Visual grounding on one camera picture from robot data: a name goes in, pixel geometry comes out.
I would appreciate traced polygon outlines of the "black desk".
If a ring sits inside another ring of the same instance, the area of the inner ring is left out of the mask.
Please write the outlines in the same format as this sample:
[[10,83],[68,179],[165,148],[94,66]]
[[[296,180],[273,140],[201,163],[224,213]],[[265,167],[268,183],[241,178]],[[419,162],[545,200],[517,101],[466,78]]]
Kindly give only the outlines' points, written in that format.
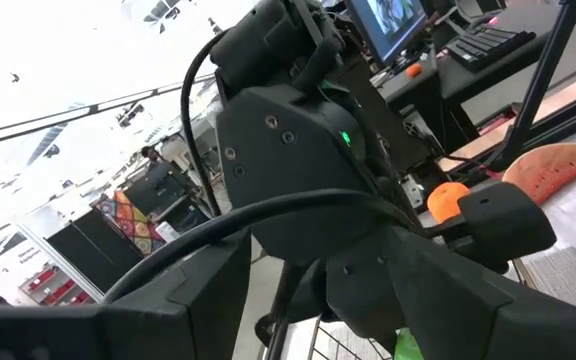
[[479,137],[461,104],[537,62],[559,12],[558,5],[512,5],[497,16],[496,26],[535,33],[529,43],[478,72],[449,56],[430,57],[419,76],[401,72],[378,91],[394,110],[415,106],[445,151],[453,152]]

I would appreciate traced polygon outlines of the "watermelon slice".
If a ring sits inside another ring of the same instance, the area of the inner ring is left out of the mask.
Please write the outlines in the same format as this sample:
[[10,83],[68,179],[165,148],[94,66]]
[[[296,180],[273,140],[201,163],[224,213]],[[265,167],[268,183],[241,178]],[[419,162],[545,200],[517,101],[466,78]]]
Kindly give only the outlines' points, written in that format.
[[576,143],[537,147],[517,158],[505,171],[511,183],[542,205],[568,183],[576,180]]

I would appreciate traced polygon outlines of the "orange fruit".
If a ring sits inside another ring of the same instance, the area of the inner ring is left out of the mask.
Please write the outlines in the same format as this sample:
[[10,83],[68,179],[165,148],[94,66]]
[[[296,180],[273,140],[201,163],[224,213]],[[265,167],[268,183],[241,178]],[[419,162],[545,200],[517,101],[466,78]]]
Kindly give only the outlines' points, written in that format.
[[428,196],[428,211],[434,220],[441,224],[461,214],[458,200],[469,193],[470,189],[460,182],[445,182]]

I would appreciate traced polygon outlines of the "black keyboard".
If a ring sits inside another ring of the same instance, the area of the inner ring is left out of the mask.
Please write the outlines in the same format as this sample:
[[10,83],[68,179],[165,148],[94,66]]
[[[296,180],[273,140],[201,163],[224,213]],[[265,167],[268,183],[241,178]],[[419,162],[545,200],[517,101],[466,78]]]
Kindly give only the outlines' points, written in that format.
[[449,42],[445,49],[462,67],[476,73],[521,48],[535,37],[534,32],[514,32],[483,24],[466,30]]

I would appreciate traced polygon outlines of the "black metal stand pole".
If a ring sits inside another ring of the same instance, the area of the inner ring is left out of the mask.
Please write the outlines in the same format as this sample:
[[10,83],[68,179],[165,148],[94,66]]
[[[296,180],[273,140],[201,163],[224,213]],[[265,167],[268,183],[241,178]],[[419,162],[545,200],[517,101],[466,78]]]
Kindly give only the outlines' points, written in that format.
[[560,12],[540,55],[522,108],[503,143],[489,157],[488,169],[505,170],[520,154],[548,85],[576,24],[576,0],[561,0]]

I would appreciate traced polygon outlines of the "black cabinet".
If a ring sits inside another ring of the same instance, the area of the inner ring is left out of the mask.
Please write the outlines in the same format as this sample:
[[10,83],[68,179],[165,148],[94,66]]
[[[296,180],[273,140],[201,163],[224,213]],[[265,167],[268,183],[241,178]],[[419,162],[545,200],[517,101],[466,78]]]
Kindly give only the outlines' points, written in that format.
[[47,242],[102,293],[144,255],[99,210],[90,210],[47,238]]

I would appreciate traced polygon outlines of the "colourful patterned cloth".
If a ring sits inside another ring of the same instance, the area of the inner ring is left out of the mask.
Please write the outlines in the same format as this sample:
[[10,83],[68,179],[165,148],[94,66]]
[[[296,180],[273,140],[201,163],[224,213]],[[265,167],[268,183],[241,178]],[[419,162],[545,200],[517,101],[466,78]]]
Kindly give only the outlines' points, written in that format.
[[124,192],[114,191],[111,197],[102,195],[94,207],[107,216],[144,255],[150,255],[166,244],[157,233],[155,224]]

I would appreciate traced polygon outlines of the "computer monitor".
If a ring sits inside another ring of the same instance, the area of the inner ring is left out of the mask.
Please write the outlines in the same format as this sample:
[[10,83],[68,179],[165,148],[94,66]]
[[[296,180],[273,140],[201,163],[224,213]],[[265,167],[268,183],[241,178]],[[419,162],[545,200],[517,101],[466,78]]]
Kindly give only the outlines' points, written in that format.
[[390,66],[427,20],[421,0],[344,0],[354,25],[380,65]]

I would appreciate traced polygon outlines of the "green apple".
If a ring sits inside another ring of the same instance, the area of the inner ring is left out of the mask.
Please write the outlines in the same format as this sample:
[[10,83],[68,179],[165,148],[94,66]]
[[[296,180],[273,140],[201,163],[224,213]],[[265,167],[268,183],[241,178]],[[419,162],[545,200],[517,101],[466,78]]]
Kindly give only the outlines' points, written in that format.
[[399,330],[393,360],[424,360],[417,341],[409,328]]

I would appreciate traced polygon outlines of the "silver wire basket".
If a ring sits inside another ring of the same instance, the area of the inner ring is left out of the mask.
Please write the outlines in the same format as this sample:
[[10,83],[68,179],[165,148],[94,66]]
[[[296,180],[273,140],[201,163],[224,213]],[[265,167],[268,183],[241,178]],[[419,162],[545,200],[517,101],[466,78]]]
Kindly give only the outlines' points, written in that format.
[[342,322],[311,318],[288,326],[280,360],[392,360],[374,339],[355,335]]

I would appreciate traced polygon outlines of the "black aluminium table frame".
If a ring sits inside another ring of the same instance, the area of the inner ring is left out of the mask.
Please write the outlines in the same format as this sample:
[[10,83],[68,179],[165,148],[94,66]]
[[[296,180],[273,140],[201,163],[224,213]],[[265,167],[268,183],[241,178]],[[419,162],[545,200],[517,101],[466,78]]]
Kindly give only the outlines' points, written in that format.
[[463,171],[472,160],[492,171],[506,169],[520,155],[541,145],[558,142],[576,133],[576,83],[546,98],[537,111],[528,132],[521,140],[511,138],[514,121],[461,147],[438,161],[445,172]]

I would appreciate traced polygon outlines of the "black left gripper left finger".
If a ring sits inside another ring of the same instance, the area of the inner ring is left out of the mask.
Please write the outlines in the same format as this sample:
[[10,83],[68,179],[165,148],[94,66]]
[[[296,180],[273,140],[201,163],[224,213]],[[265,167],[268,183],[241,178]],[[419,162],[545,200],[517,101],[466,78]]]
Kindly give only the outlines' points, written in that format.
[[111,304],[0,306],[0,360],[231,360],[250,261],[243,230]]

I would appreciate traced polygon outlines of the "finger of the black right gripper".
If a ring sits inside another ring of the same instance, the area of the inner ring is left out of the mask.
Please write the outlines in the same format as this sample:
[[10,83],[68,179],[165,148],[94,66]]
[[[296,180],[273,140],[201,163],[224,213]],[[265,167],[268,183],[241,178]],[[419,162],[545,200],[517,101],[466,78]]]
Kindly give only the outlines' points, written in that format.
[[329,307],[362,338],[393,341],[401,308],[387,269],[384,245],[391,235],[380,228],[327,261]]
[[330,314],[331,309],[327,303],[326,263],[317,260],[308,268],[299,282],[286,317],[289,323],[297,323]]

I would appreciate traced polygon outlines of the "grey woven placemat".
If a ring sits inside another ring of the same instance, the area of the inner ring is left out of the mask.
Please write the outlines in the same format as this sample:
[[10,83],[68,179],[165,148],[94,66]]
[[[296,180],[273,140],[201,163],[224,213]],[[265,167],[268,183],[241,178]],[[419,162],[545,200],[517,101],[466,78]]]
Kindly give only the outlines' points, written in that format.
[[511,262],[505,277],[576,306],[576,249],[556,249],[547,255]]

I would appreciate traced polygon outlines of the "shelf with red bins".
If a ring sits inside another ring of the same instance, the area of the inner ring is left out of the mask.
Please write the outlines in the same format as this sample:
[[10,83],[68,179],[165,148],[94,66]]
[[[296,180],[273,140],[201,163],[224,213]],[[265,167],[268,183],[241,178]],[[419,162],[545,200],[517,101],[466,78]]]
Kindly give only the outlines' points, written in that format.
[[19,289],[38,305],[66,306],[92,304],[93,298],[56,265],[47,265]]

